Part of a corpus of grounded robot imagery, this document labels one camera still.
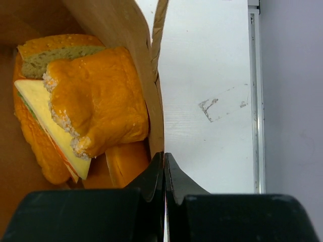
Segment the white surface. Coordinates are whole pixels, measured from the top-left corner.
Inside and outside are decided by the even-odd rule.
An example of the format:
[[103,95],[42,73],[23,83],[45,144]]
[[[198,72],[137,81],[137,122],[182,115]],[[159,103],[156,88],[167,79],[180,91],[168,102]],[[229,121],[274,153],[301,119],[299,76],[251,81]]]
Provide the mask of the white surface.
[[[137,2],[151,29],[157,0]],[[211,193],[255,191],[247,6],[176,0],[166,17],[159,59],[165,151]]]

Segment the wall mark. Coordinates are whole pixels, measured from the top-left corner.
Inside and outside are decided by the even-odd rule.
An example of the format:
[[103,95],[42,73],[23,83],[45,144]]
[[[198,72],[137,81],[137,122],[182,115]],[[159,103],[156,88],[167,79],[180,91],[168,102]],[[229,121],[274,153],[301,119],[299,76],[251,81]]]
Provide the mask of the wall mark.
[[213,120],[212,120],[212,118],[209,116],[209,114],[208,114],[207,110],[208,110],[212,105],[216,104],[216,103],[217,103],[217,101],[218,101],[218,99],[217,99],[217,98],[213,99],[213,100],[212,100],[212,102],[211,102],[211,104],[210,104],[208,107],[205,107],[206,103],[207,103],[209,100],[210,100],[210,99],[207,99],[207,100],[205,100],[205,101],[203,101],[203,102],[199,103],[199,105],[198,105],[198,106],[202,109],[202,111],[204,112],[204,114],[205,114],[205,116],[207,117],[207,119],[208,119],[210,122],[213,122]]
[[241,104],[240,104],[240,107],[243,108],[245,106],[247,106],[247,103],[245,103],[245,101],[242,101]]

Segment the yellow cheese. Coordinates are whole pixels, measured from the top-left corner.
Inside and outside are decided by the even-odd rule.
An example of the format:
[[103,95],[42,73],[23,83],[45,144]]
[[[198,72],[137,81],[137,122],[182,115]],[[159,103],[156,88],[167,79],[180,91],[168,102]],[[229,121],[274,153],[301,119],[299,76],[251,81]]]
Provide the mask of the yellow cheese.
[[[82,179],[86,179],[91,159],[85,160],[76,157],[70,145],[72,136],[69,133],[66,133],[52,120],[48,106],[49,92],[47,92],[43,82],[41,80],[17,80],[15,81],[15,86],[33,111],[41,127],[57,144],[77,175]],[[68,165],[67,168],[75,179],[75,175]]]

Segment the white wall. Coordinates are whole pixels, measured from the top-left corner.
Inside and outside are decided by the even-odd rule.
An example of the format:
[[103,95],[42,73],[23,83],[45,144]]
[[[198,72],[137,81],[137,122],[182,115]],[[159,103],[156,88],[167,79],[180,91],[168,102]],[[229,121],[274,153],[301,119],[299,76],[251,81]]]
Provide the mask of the white wall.
[[323,240],[323,1],[262,0],[266,192],[296,197]]
[[[151,29],[157,0],[137,2]],[[165,151],[209,192],[254,193],[247,0],[170,1],[159,74]]]

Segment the sandwich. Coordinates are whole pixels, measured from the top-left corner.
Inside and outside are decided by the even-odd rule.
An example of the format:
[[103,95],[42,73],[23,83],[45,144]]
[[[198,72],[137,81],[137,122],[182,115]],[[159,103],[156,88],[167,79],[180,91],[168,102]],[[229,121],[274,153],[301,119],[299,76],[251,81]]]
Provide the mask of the sandwich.
[[[125,48],[106,49],[89,35],[58,35],[30,40],[18,51],[15,115],[50,183],[86,180],[92,158],[101,154],[114,187],[147,168],[148,114]],[[92,180],[104,180],[101,170]]]

